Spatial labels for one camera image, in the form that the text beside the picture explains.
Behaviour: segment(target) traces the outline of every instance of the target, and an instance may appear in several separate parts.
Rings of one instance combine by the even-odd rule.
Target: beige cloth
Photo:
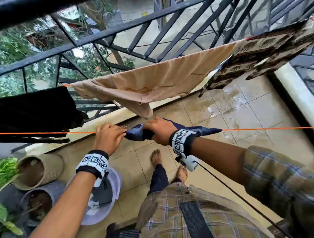
[[[153,115],[149,103],[186,96],[245,40],[157,64],[71,84],[83,98],[116,100],[135,114]]]

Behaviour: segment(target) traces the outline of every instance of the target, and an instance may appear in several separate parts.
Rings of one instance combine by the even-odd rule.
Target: navy blue cloth
[[[171,183],[182,182],[181,179],[175,178]],[[157,164],[153,176],[152,181],[150,182],[150,188],[148,194],[153,192],[158,192],[164,190],[169,185],[168,177],[166,174],[166,170],[163,168],[161,164]]]
[[[196,126],[196,127],[185,127],[184,125],[181,125],[179,123],[175,123],[171,121],[173,125],[178,129],[186,129],[189,131],[194,131],[198,136],[208,136],[211,134],[215,134],[218,132],[221,132],[222,129],[217,129],[217,128],[206,128],[206,127],[201,127],[201,126]],[[138,124],[135,127],[133,127],[130,130],[126,131],[126,139],[129,140],[134,140],[134,141],[143,141],[143,140],[151,140],[154,133],[151,130],[144,129],[142,130],[142,127],[144,124]]]

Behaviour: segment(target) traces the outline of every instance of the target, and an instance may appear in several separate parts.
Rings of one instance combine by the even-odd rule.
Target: dark trousers
[[[175,183],[175,182],[182,182],[182,181],[179,178],[174,178],[174,180],[172,180],[170,184]],[[163,168],[161,164],[157,164],[153,172],[152,181],[150,182],[150,189],[147,196],[153,192],[164,190],[168,185],[169,185],[169,181],[166,174],[166,170]]]

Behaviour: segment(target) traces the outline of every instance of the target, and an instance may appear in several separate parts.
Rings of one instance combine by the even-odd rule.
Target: wristband
[[[94,187],[98,187],[103,177],[107,175],[108,158],[108,154],[102,150],[91,150],[76,167],[76,173],[80,171],[92,173],[97,178]]]
[[[169,145],[176,154],[186,158],[191,155],[191,146],[196,137],[199,137],[196,132],[180,129],[171,134],[169,137]]]

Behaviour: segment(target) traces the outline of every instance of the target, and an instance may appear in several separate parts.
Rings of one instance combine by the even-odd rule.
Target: sleeve
[[[314,234],[314,170],[257,146],[246,149],[243,167],[248,194],[287,220],[292,235]]]

